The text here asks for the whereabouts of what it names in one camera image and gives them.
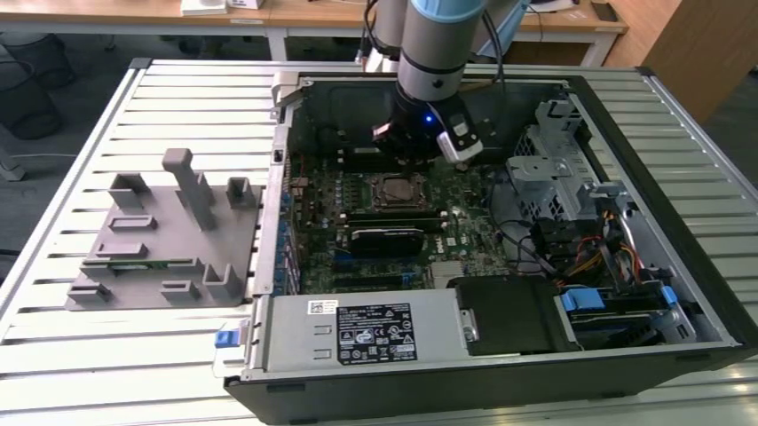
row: floor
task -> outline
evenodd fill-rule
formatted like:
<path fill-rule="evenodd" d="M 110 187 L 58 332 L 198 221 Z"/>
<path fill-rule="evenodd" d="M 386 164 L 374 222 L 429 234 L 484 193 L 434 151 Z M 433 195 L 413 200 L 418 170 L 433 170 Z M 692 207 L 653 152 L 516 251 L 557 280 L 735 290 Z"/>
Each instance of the floor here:
<path fill-rule="evenodd" d="M 194 58 L 180 52 L 177 40 L 165 41 L 156 36 L 120 35 L 113 51 L 103 49 L 105 37 L 63 35 L 61 38 L 78 76 L 73 84 L 50 92 L 65 126 L 53 136 L 33 141 L 14 139 L 0 128 L 2 146 L 13 155 L 78 152 L 132 58 Z M 189 47 L 198 45 L 196 39 L 185 41 Z M 326 38 L 290 39 L 288 43 L 293 60 L 352 60 L 356 49 L 353 43 L 334 43 Z M 0 60 L 6 59 L 3 55 L 0 48 Z M 236 38 L 222 50 L 222 59 L 269 59 L 265 40 Z M 758 140 L 756 116 L 758 78 L 745 77 L 704 129 L 753 183 L 758 183 L 758 150 L 751 142 Z M 0 181 L 0 249 L 23 247 L 73 159 L 49 156 L 17 160 L 26 169 L 26 179 L 14 183 Z M 0 279 L 6 276 L 11 262 L 11 257 L 0 256 Z"/>

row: circuit board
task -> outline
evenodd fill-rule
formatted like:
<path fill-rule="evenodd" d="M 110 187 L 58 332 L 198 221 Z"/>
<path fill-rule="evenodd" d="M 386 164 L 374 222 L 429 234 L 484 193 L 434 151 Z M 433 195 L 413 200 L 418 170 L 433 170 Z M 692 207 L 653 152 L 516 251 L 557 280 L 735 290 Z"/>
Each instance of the circuit board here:
<path fill-rule="evenodd" d="M 460 276 L 508 273 L 501 237 L 489 223 L 487 195 L 492 177 L 487 166 L 460 171 L 436 161 L 428 171 L 412 174 L 348 173 L 326 161 L 301 161 L 292 167 L 300 170 L 292 179 L 292 191 L 301 294 L 388 289 L 372 286 L 369 280 L 357 287 L 338 285 L 348 279 L 372 277 L 401 277 L 400 288 L 433 288 L 430 265 L 448 261 L 458 262 Z M 341 244 L 342 213 L 380 214 L 409 209 L 433 212 L 442 220 L 440 230 L 424 233 L 417 255 L 353 259 Z"/>

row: aluminum extrusion table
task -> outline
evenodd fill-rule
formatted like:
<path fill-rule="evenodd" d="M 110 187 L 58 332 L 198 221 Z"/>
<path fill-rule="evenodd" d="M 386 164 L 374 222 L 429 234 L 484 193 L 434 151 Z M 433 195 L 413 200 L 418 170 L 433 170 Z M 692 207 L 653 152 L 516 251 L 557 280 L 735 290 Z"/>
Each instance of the aluminum extrusion table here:
<path fill-rule="evenodd" d="M 67 285 L 99 229 L 116 172 L 170 184 L 169 147 L 216 185 L 266 183 L 276 137 L 268 109 L 278 70 L 356 71 L 341 63 L 154 60 L 129 69 L 0 287 L 0 425 L 260 424 L 213 377 L 214 331 L 237 308 L 66 312 Z M 476 73 L 493 67 L 473 66 Z M 632 69 L 508 67 L 584 75 L 747 311 L 758 318 L 758 193 L 655 77 Z M 600 163 L 613 175 L 603 152 Z M 270 238 L 261 230 L 261 238 Z M 250 271 L 254 271 L 256 254 Z M 369 424 L 755 424 L 758 366 L 681 376 L 628 398 L 360 421 Z"/>

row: wire mesh trash bin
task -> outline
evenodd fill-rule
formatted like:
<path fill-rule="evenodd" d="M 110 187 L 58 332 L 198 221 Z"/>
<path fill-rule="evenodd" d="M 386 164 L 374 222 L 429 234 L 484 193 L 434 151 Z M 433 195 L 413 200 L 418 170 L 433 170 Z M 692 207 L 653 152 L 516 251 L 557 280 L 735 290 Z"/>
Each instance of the wire mesh trash bin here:
<path fill-rule="evenodd" d="M 0 61 L 0 124 L 18 139 L 37 139 L 55 132 L 61 120 L 30 64 Z"/>
<path fill-rule="evenodd" d="M 53 34 L 2 33 L 0 44 L 14 60 L 31 64 L 45 89 L 62 87 L 74 80 L 63 44 Z"/>

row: power supply label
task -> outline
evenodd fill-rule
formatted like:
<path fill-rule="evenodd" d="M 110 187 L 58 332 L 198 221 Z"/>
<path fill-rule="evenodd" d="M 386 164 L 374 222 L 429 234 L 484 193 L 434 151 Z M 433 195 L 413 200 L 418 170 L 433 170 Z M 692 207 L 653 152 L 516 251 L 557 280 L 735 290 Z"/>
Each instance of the power supply label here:
<path fill-rule="evenodd" d="M 337 360 L 344 366 L 414 361 L 410 304 L 336 308 Z"/>

